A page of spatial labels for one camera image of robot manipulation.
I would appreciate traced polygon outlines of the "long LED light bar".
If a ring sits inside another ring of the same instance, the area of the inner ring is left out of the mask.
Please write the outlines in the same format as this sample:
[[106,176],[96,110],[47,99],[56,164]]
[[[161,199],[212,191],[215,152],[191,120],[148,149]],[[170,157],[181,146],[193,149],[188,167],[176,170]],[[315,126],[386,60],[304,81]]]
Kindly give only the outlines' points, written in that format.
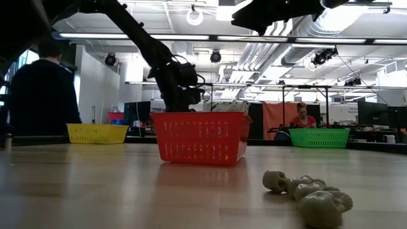
[[[126,34],[70,33],[55,32],[60,39],[128,40]],[[208,41],[232,43],[287,43],[315,45],[368,45],[407,46],[407,38],[345,38],[345,37],[294,37],[294,36],[241,36],[241,35],[199,35],[199,34],[153,34],[160,41]]]

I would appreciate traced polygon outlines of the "blue round bag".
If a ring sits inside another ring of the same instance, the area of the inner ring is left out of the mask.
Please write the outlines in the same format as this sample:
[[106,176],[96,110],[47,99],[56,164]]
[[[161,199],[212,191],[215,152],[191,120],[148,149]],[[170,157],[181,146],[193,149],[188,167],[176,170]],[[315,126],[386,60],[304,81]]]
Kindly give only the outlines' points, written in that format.
[[291,139],[291,136],[284,131],[277,131],[273,137],[275,141],[288,141]]

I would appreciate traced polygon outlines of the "orange fabric partition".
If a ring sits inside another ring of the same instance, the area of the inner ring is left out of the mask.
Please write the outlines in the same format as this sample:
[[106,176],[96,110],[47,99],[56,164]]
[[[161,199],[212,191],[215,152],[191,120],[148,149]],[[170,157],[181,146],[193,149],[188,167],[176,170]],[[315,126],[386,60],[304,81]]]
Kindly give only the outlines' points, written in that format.
[[271,128],[289,123],[298,115],[297,103],[262,103],[264,138],[273,140],[274,133],[268,133]]

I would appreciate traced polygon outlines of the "red plastic basket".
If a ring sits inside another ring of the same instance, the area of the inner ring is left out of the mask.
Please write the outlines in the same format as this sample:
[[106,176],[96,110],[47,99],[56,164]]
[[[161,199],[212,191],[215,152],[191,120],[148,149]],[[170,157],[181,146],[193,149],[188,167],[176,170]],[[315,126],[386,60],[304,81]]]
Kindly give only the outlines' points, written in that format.
[[251,118],[245,112],[152,113],[165,162],[234,166],[246,151]]

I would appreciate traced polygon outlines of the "black cabinet panel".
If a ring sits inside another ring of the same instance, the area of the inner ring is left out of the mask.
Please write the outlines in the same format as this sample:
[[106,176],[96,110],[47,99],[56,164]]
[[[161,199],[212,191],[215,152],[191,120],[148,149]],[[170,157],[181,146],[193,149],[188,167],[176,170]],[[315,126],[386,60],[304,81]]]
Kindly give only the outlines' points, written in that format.
[[263,139],[263,105],[250,103],[248,114],[252,120],[249,130],[249,139]]

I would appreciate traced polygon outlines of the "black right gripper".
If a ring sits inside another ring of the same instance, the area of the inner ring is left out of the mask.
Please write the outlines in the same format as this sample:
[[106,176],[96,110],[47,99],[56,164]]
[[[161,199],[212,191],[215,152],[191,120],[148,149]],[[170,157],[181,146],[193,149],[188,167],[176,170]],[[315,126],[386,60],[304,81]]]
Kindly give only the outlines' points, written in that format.
[[258,0],[249,3],[233,14],[232,25],[256,26],[258,34],[264,34],[274,22],[288,20],[305,15],[319,15],[322,5],[319,0]]

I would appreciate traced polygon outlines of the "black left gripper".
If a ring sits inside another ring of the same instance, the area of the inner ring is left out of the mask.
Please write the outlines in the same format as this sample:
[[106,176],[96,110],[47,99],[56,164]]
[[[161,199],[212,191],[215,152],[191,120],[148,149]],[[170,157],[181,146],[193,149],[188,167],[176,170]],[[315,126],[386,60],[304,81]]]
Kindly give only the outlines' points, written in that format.
[[166,112],[188,112],[189,106],[198,104],[204,94],[195,66],[189,62],[170,62],[155,69],[155,80]]

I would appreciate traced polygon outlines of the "black computer monitor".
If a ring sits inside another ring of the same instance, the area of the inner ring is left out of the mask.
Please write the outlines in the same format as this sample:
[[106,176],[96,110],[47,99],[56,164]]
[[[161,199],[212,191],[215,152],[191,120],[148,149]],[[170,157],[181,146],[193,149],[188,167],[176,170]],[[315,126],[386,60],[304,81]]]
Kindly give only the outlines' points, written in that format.
[[386,104],[363,102],[357,103],[358,124],[389,126],[389,107]]
[[396,129],[407,129],[407,107],[389,107],[389,126]]
[[136,121],[146,123],[150,119],[150,110],[150,101],[125,103],[123,121],[131,127],[135,126]]

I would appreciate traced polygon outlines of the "patterned box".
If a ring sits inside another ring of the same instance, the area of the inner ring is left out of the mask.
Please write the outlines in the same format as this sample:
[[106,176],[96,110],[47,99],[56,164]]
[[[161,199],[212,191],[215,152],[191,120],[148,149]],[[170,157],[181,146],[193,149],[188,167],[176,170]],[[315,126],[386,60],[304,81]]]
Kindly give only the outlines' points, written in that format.
[[250,104],[246,101],[226,101],[226,102],[203,102],[203,111],[205,112],[249,112]]

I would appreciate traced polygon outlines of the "black metal station frame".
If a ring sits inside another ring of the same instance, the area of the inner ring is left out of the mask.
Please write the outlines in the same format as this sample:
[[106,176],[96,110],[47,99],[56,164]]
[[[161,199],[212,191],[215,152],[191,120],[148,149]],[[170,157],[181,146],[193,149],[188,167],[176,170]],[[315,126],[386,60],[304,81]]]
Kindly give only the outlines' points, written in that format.
[[187,86],[187,88],[203,88],[203,87],[210,87],[213,90],[216,87],[221,88],[232,88],[232,89],[246,89],[246,88],[259,88],[261,91],[263,90],[271,90],[271,91],[281,91],[283,93],[283,97],[285,97],[286,89],[295,89],[295,90],[305,90],[305,91],[318,91],[324,90],[325,98],[328,97],[328,93],[330,90],[343,90],[344,94],[354,94],[359,91],[371,91],[371,93],[375,94],[379,97],[378,92],[382,90],[407,90],[407,87],[378,87],[378,86],[332,86],[332,85],[283,85],[283,84],[245,84],[245,83],[199,83],[195,86]]

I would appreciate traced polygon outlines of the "yellow plastic basket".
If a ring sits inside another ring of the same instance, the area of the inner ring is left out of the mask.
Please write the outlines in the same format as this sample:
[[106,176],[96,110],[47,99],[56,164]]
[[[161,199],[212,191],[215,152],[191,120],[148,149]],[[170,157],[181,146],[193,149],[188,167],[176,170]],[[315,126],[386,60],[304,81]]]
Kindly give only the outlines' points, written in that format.
[[108,124],[67,124],[69,140],[74,144],[121,144],[129,126]]

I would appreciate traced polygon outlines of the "black aluminium table frame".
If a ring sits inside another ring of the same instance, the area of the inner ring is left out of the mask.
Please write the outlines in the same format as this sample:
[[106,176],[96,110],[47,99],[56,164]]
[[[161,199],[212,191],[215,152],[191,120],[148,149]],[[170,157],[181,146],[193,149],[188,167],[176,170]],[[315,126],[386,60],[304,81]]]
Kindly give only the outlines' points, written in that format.
[[[12,146],[35,146],[47,144],[67,144],[70,143],[67,136],[34,136],[34,137],[14,137]],[[156,138],[126,137],[124,143],[131,144],[156,144]],[[290,141],[272,141],[249,139],[248,146],[292,146]],[[382,142],[348,142],[347,149],[361,151],[375,151],[381,153],[393,153],[407,156],[407,144],[386,144]]]

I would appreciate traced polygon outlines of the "green plastic basket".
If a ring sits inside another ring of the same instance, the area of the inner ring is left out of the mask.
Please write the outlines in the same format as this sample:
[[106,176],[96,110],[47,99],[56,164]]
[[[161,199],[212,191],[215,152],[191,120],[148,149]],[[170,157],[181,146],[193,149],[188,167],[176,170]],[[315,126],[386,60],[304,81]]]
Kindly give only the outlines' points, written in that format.
[[349,132],[345,128],[289,129],[293,146],[302,148],[345,148]]

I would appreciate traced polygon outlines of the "silver ventilation duct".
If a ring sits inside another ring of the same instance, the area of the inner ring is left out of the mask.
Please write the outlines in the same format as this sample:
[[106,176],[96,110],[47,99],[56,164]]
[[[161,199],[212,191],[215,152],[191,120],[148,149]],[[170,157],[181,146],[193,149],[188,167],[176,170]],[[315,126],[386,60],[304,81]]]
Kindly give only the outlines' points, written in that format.
[[[307,17],[299,24],[299,26],[297,26],[297,28],[295,28],[293,32],[291,32],[291,35],[300,37],[335,37],[347,27],[351,26],[354,22],[355,19],[332,21],[330,19],[322,18],[318,18],[316,22],[313,22],[310,17]],[[282,57],[281,64],[283,66],[294,66],[313,50],[314,48],[298,48],[291,45],[287,49],[287,53]]]

